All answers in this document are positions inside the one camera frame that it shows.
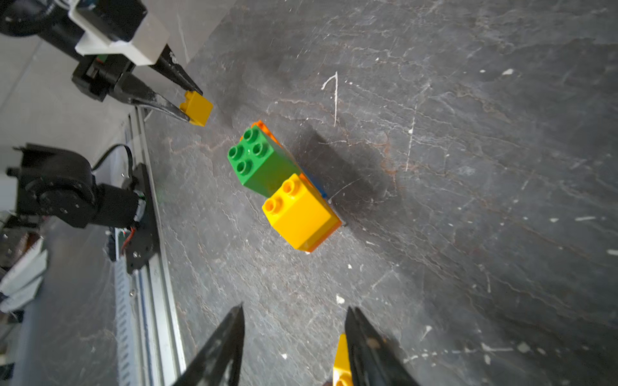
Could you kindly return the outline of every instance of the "lego brick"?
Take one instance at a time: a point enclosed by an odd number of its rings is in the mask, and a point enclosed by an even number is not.
[[[335,363],[332,365],[332,384],[335,386],[353,386],[347,337],[345,334],[341,334],[339,337]]]
[[[206,126],[206,121],[213,111],[213,104],[197,91],[187,91],[185,101],[180,104],[180,110],[191,118],[191,124],[203,127]]]
[[[262,205],[268,222],[294,249],[313,252],[341,220],[308,180],[293,174]]]
[[[272,196],[292,174],[300,174],[296,163],[256,126],[230,148],[227,159],[240,183],[264,197]]]

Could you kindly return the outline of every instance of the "yellow lego brick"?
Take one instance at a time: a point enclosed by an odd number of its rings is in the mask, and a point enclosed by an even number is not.
[[[353,386],[345,334],[341,334],[339,337],[335,363],[332,365],[332,384],[333,386]]]
[[[313,252],[341,225],[320,193],[297,174],[283,182],[262,210],[294,249],[305,252]]]
[[[185,101],[180,104],[180,110],[191,118],[191,124],[206,126],[206,121],[213,110],[213,104],[197,91],[187,91]]]

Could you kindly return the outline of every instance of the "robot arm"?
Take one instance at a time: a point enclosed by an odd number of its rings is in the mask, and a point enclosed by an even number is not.
[[[79,61],[72,75],[77,88],[102,101],[107,95],[184,122],[204,126],[212,104],[182,68],[167,45],[169,33],[140,0],[3,0],[0,33],[39,35]],[[182,87],[187,101],[175,106],[135,77],[136,65],[148,65]]]

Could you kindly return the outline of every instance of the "gray table surface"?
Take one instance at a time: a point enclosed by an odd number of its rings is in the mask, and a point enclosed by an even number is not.
[[[187,358],[243,301],[241,383],[321,385],[357,305],[422,385],[615,384],[617,14],[239,1],[188,65],[208,126],[146,128]],[[226,159],[258,119],[349,223],[310,255]]]

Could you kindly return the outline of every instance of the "black bracket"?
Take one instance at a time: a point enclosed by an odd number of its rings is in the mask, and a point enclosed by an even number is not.
[[[156,225],[155,201],[150,188],[148,169],[144,164],[138,164],[133,170],[134,190],[144,194],[146,209],[142,220],[137,225],[133,238],[127,243],[127,273],[132,274],[136,269],[146,265],[148,260],[161,252],[159,232]]]

